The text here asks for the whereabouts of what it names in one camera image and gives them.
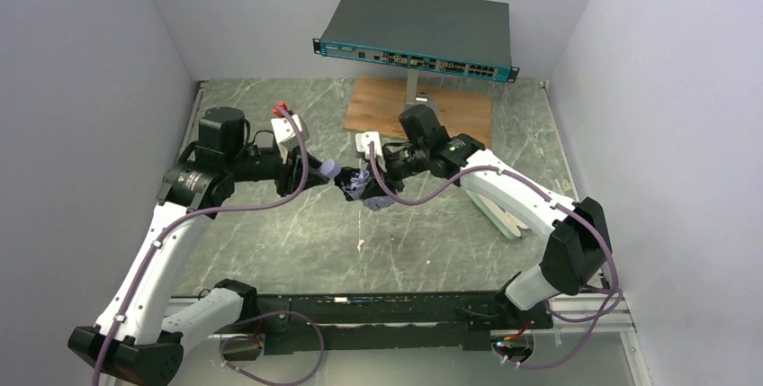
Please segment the purple folding umbrella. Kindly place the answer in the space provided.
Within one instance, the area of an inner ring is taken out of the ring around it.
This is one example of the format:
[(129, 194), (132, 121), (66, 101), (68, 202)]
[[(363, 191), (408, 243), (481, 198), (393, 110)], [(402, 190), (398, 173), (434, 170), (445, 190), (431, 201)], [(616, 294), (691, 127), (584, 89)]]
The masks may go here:
[(319, 166), (319, 172), (343, 193), (348, 202), (361, 202), (371, 211), (379, 211), (395, 203), (367, 168), (341, 166), (329, 159)]

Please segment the mint green umbrella case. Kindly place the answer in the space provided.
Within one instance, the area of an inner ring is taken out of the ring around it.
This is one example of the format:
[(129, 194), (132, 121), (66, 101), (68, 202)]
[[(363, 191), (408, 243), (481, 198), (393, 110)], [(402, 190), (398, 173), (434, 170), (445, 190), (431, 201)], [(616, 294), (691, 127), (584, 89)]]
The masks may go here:
[(469, 190), (466, 191), (466, 194), (506, 238), (523, 238), (524, 234), (529, 230), (529, 227), (521, 220), (503, 210), (487, 197)]

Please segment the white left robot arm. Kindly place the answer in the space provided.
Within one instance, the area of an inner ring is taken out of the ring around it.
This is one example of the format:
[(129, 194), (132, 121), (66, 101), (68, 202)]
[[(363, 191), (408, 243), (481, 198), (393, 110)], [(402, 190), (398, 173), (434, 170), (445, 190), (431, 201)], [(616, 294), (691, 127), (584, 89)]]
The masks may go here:
[(239, 183), (272, 181), (285, 204), (310, 184), (324, 184), (306, 148), (308, 129), (284, 104), (274, 108), (272, 143), (260, 148), (245, 114), (207, 111), (168, 170), (145, 239), (119, 290), (90, 326), (73, 330), (68, 348), (93, 370), (92, 384), (110, 376), (136, 385), (167, 385), (184, 356), (222, 328), (260, 324), (256, 288), (232, 279), (215, 284), (192, 305), (168, 315), (184, 267), (213, 221), (233, 212)]

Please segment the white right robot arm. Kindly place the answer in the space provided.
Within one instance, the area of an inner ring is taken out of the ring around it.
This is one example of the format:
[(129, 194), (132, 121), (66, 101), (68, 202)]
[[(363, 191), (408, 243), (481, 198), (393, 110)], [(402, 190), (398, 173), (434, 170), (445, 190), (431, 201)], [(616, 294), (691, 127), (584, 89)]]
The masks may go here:
[(381, 143), (378, 135), (360, 135), (358, 152), (371, 166), (381, 189), (428, 172), (469, 193), (479, 194), (544, 238), (537, 265), (518, 273), (498, 293), (507, 310), (529, 311), (559, 294), (576, 295), (603, 265), (616, 272), (600, 203), (575, 201), (532, 181), (504, 163), (474, 137), (452, 136), (434, 111), (415, 105), (399, 117), (407, 140)]

